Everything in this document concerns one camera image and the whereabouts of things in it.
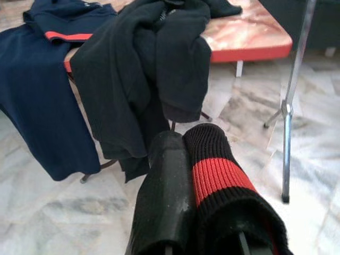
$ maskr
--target navy blue shirt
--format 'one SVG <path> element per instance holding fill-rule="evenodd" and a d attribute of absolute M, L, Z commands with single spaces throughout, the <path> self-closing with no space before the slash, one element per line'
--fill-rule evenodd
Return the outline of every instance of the navy blue shirt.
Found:
<path fill-rule="evenodd" d="M 36 0 L 26 24 L 0 33 L 0 109 L 54 180 L 100 171 L 63 61 L 71 42 L 85 41 L 115 15 L 110 5 Z"/>

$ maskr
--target white marble floor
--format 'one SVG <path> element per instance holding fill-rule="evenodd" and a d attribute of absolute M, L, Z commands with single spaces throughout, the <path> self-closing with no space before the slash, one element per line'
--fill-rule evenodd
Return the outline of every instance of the white marble floor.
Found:
<path fill-rule="evenodd" d="M 0 2 L 0 31 L 32 0 Z M 291 202 L 281 203 L 283 122 L 263 122 L 284 97 L 291 58 L 212 65 L 203 110 L 225 130 L 236 160 L 284 220 L 294 254 L 340 254 L 340 54 L 308 51 L 292 132 Z M 184 133 L 197 123 L 177 125 Z M 123 255 L 143 177 L 124 184 L 118 164 L 80 184 L 54 182 L 0 112 L 0 255 Z"/>

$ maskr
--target tabletop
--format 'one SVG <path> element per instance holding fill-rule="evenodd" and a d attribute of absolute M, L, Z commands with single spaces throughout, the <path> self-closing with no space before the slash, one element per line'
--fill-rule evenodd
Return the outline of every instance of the tabletop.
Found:
<path fill-rule="evenodd" d="M 131 0 L 108 0 L 119 11 Z M 211 62 L 255 61 L 286 57 L 292 39 L 258 0 L 229 0 L 241 5 L 240 15 L 210 20 L 202 36 L 211 48 Z M 70 59 L 65 58 L 66 70 L 71 72 Z"/>

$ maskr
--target red band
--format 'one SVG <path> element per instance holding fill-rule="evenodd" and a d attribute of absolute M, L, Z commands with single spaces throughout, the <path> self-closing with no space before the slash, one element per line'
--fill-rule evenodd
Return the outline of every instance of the red band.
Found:
<path fill-rule="evenodd" d="M 70 41 L 70 40 L 87 40 L 92 36 L 92 34 L 91 33 L 76 33 L 74 35 L 63 35 L 62 33 L 48 31 L 45 33 L 45 36 L 49 40 L 51 40 L 52 38 L 61 38 L 66 41 Z"/>
<path fill-rule="evenodd" d="M 210 194 L 225 188 L 242 187 L 256 192 L 247 175 L 226 158 L 207 158 L 196 163 L 193 182 L 197 206 Z"/>

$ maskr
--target red striped sock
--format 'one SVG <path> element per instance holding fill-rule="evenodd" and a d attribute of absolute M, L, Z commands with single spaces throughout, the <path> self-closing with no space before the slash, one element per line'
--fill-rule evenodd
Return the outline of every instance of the red striped sock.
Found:
<path fill-rule="evenodd" d="M 206 231 L 213 219 L 221 217 L 221 211 L 241 206 L 247 214 L 253 212 L 265 232 L 253 228 L 249 231 L 251 236 L 264 242 L 269 240 L 273 254 L 291 254 L 284 223 L 257 193 L 233 157 L 223 130 L 213 124 L 201 124 L 190 129 L 183 139 L 193 166 L 201 253 L 207 254 Z"/>

